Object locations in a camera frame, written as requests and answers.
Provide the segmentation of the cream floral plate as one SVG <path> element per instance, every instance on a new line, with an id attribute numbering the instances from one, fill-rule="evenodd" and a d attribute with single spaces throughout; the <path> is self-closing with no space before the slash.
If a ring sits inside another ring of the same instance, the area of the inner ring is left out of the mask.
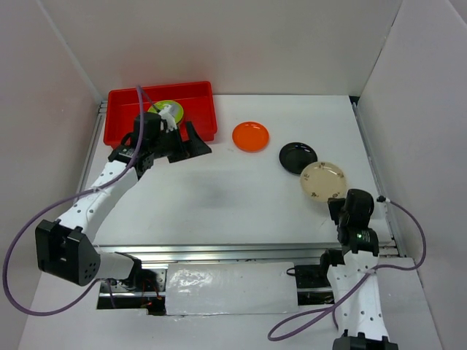
<path id="1" fill-rule="evenodd" d="M 344 172 L 329 162 L 310 163 L 301 172 L 300 185 L 313 201 L 322 203 L 329 198 L 342 198 L 347 193 Z"/>

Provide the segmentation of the lime green plate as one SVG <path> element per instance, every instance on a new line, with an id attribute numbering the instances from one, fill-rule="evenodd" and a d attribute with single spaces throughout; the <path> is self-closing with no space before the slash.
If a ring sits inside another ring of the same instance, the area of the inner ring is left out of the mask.
<path id="1" fill-rule="evenodd" d="M 175 125 L 179 125 L 184 117 L 184 110 L 182 105 L 173 100 L 158 101 L 147 111 L 159 114 L 162 119 Z"/>

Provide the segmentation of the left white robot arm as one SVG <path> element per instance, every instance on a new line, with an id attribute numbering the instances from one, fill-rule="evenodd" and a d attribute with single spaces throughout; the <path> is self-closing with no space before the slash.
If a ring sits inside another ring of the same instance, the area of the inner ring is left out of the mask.
<path id="1" fill-rule="evenodd" d="M 128 291 L 143 285 L 151 272 L 142 261 L 124 252 L 98 252 L 96 234 L 117 202 L 149 170 L 156 159 L 170 163 L 209 154 L 211 148 L 186 122 L 188 137 L 170 128 L 163 113 L 145 112 L 134 120 L 134 129 L 115 147 L 90 192 L 51 222 L 42 220 L 35 229 L 36 257 L 41 271 L 86 286 L 95 279 L 118 281 Z"/>

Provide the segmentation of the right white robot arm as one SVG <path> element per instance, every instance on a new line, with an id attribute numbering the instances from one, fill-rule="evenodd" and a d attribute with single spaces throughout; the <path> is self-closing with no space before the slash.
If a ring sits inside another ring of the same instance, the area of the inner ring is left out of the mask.
<path id="1" fill-rule="evenodd" d="M 382 316 L 379 283 L 379 240 L 369 227 L 374 199 L 364 190 L 351 189 L 345 198 L 330 198 L 328 208 L 336 225 L 340 249 L 328 249 L 320 258 L 319 280 L 331 286 L 340 337 L 334 349 L 397 349 Z"/>

